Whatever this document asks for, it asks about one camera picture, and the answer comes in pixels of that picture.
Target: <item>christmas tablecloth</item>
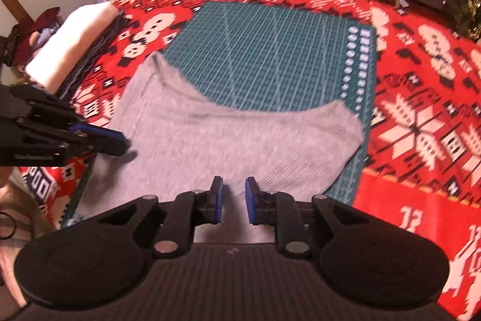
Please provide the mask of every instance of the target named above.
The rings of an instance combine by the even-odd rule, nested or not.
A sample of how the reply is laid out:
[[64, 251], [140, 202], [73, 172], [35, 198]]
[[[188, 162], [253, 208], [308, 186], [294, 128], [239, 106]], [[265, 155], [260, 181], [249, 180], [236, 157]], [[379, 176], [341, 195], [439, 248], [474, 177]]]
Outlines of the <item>christmas tablecloth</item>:
[[[375, 107], [354, 207], [441, 246], [451, 271], [440, 304], [469, 319], [481, 307], [481, 48], [423, 17], [368, 0], [118, 0], [130, 24], [75, 94], [78, 112], [107, 126], [138, 65], [164, 49], [205, 1], [328, 12], [377, 29]], [[56, 226], [88, 159], [22, 168]]]

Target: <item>folded gray fabric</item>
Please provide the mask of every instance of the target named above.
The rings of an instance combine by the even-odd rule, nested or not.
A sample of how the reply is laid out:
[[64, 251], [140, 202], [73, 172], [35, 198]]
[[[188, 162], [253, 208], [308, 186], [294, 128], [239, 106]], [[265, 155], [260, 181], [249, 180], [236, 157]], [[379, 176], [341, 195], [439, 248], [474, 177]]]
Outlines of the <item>folded gray fabric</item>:
[[146, 194], [174, 200], [224, 178], [222, 224], [196, 229], [197, 242], [271, 242], [272, 228], [249, 225], [245, 178], [262, 190], [309, 201], [331, 185], [363, 141], [341, 101], [304, 112], [219, 107], [159, 53], [139, 67], [110, 124], [132, 141], [120, 158], [99, 155], [77, 212], [93, 216]]

